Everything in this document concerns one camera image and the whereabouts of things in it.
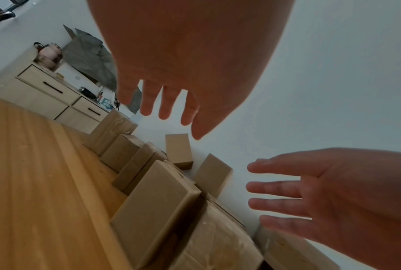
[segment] stack of cardboard boxes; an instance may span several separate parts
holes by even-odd
[[[172,238],[175,250],[160,269],[257,270],[267,248],[260,252],[216,199],[233,169],[209,154],[192,180],[182,171],[193,165],[188,134],[166,135],[165,154],[131,135],[136,127],[112,111],[84,143],[119,173],[112,184],[128,195],[110,225],[134,269]]]

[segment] hand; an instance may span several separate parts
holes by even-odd
[[[401,269],[401,153],[324,149],[280,155],[248,165],[252,173],[301,181],[251,182],[249,206],[301,218],[261,216],[267,228],[307,238],[377,269]]]
[[[118,99],[144,80],[141,113],[163,86],[167,119],[187,89],[183,125],[201,139],[251,93],[283,32],[294,0],[88,0],[118,71]]]

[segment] wooden floor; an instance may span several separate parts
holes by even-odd
[[[126,195],[85,136],[0,100],[0,269],[132,269],[109,226]]]

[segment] dresser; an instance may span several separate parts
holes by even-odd
[[[0,73],[0,98],[61,124],[91,133],[108,111],[33,62],[29,48]]]

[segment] window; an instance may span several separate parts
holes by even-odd
[[[28,0],[0,0],[0,21],[15,17],[12,10],[23,5]]]

